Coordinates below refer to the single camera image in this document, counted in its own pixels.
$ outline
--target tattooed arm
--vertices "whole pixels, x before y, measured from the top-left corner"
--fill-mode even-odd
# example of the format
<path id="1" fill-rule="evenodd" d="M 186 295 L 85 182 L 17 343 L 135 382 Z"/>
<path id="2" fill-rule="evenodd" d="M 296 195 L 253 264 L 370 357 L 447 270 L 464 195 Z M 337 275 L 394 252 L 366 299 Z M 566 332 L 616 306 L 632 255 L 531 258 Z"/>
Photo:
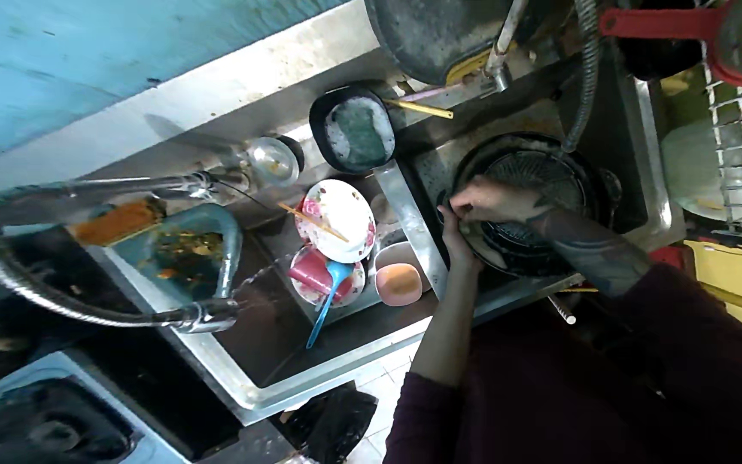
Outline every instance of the tattooed arm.
<path id="1" fill-rule="evenodd" d="M 574 212 L 551 205 L 538 192 L 477 176 L 451 198 L 465 220 L 518 221 L 547 239 L 598 290 L 621 296 L 651 268 L 640 248 Z"/>

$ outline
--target white floor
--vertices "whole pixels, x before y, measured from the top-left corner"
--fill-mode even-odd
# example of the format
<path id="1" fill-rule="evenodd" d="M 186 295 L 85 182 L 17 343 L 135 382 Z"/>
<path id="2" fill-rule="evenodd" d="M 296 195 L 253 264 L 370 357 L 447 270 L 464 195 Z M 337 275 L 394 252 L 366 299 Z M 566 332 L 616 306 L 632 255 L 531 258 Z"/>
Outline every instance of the white floor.
<path id="1" fill-rule="evenodd" d="M 365 438 L 348 455 L 349 464 L 379 464 L 383 461 L 385 438 L 391 432 L 402 381 L 411 368 L 411 360 L 419 345 L 413 343 L 408 348 L 383 357 L 369 365 L 363 375 L 355 380 L 357 390 L 376 396 L 379 403 Z"/>

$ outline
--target trash bag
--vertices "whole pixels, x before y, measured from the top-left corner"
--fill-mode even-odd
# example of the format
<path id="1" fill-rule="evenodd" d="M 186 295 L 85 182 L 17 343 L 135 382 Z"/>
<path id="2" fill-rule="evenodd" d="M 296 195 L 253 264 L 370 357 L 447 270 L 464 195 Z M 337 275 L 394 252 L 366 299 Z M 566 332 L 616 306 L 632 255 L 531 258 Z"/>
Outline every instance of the trash bag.
<path id="1" fill-rule="evenodd" d="M 285 423 L 286 438 L 320 464 L 340 464 L 365 436 L 377 398 L 356 391 L 354 382 L 315 396 Z"/>

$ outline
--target blue wall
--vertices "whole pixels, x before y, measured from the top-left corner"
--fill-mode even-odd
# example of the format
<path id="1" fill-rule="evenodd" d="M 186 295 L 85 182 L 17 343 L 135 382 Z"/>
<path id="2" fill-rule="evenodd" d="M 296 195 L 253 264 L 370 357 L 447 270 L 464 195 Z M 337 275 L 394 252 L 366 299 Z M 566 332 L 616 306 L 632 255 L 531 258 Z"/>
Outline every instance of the blue wall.
<path id="1" fill-rule="evenodd" d="M 0 0 L 0 153 L 344 2 Z"/>

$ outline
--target blue ladle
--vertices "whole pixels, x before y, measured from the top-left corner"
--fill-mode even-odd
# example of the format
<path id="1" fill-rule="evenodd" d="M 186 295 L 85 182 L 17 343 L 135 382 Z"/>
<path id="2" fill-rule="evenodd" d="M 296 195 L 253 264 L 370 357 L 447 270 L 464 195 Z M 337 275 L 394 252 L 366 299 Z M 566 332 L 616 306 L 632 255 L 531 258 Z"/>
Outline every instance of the blue ladle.
<path id="1" fill-rule="evenodd" d="M 334 298 L 336 288 L 340 286 L 348 276 L 354 272 L 354 264 L 338 263 L 336 261 L 328 260 L 325 264 L 325 269 L 331 274 L 331 293 L 325 299 L 325 303 L 320 303 L 322 310 L 320 311 L 319 317 L 316 318 L 314 329 L 311 331 L 311 336 L 308 337 L 308 343 L 305 344 L 305 349 L 309 349 L 314 346 L 316 337 L 319 335 L 319 331 L 322 329 L 322 323 L 325 321 L 325 316 L 328 314 L 328 308 L 331 307 L 331 300 Z"/>

